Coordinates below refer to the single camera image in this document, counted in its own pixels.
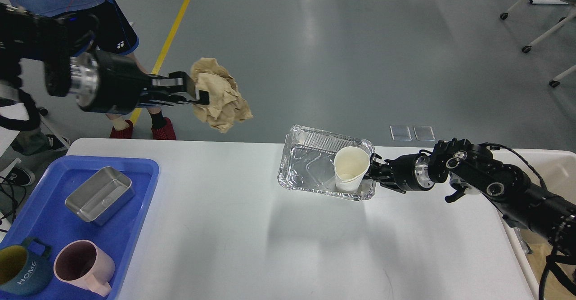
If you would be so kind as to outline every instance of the robotic arm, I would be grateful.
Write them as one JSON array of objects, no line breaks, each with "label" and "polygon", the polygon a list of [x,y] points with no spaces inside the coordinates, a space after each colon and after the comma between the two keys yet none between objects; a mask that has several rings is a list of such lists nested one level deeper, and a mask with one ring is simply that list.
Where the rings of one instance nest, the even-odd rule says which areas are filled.
[{"label": "robotic arm", "polygon": [[21,89],[20,60],[40,60],[45,65],[49,95],[76,95],[78,107],[87,112],[127,114],[136,107],[179,104],[208,105],[208,92],[199,91],[185,72],[168,77],[144,74],[134,60],[101,50],[88,50],[98,21],[79,19],[71,13],[60,19],[35,15],[0,3],[0,107],[23,102],[30,120],[0,117],[0,125],[31,130],[39,124],[33,100]]},{"label": "robotic arm", "polygon": [[[432,152],[422,150],[386,159],[384,163],[378,162],[380,155],[372,154],[365,177],[400,193],[428,191],[450,177],[455,193],[446,196],[446,202],[454,202],[465,194],[481,193],[502,213],[510,227],[527,228],[553,245],[553,254],[547,257],[547,269],[540,282],[541,296],[548,269],[576,295],[576,285],[555,264],[576,264],[576,206],[549,192],[536,171],[540,186],[532,183],[518,166],[495,160],[490,149],[500,147],[504,148],[454,138],[438,142]],[[566,256],[555,255],[556,251]]]}]

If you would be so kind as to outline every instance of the caster wheel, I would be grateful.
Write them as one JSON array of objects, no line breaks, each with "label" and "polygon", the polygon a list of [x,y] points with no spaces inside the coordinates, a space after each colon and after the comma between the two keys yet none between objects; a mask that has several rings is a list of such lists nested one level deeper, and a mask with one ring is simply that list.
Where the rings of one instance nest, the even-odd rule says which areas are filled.
[{"label": "caster wheel", "polygon": [[43,117],[45,117],[48,115],[48,109],[46,109],[45,107],[39,107],[38,113],[41,114]]}]

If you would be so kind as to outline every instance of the yellow floor line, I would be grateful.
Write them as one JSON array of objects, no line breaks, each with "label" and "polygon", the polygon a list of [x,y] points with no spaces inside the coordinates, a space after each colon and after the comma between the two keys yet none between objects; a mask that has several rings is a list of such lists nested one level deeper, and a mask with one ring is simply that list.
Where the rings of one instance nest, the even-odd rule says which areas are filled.
[{"label": "yellow floor line", "polygon": [[[178,27],[180,27],[180,22],[182,21],[182,18],[184,17],[184,13],[186,12],[186,8],[188,7],[189,3],[190,3],[190,0],[184,0],[184,2],[182,3],[180,10],[178,11],[178,15],[176,16],[176,19],[174,20],[174,23],[172,24],[172,28],[170,29],[170,33],[168,33],[168,37],[166,38],[166,41],[164,42],[164,46],[162,46],[162,50],[160,50],[160,55],[156,59],[156,64],[154,64],[154,68],[152,69],[152,74],[158,74],[158,72],[160,72],[160,67],[162,67],[162,63],[164,63],[164,59],[166,58],[166,55],[168,54],[168,50],[170,49],[172,41],[174,40],[174,36],[176,35],[176,32],[178,31]],[[134,111],[132,112],[132,115],[130,116],[130,121],[132,121],[132,123],[134,125],[136,125],[136,122],[138,121],[138,117],[140,116],[141,112],[142,112],[141,108],[134,109]]]}]

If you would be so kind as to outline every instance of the sock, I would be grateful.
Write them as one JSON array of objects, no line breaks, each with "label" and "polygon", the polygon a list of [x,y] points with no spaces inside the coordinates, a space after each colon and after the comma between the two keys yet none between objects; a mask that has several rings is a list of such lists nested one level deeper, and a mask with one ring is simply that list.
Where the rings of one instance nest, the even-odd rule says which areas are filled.
[{"label": "sock", "polygon": [[114,126],[114,130],[116,131],[124,130],[130,126],[128,125],[128,122],[126,122],[122,117],[118,117],[112,120],[112,125]]},{"label": "sock", "polygon": [[150,113],[150,117],[152,118],[152,129],[160,129],[166,126],[166,119],[162,115],[161,110],[158,113]]}]

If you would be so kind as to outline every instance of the dark blue mug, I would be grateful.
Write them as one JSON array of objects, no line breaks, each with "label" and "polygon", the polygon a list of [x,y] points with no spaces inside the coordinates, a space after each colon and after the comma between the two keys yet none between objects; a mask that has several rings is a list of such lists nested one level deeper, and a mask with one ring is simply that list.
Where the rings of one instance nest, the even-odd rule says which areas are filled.
[{"label": "dark blue mug", "polygon": [[[42,255],[30,251],[35,241],[45,247]],[[12,245],[0,250],[0,290],[28,296],[42,291],[54,275],[48,261],[52,247],[38,238],[27,237],[21,245]]]}]

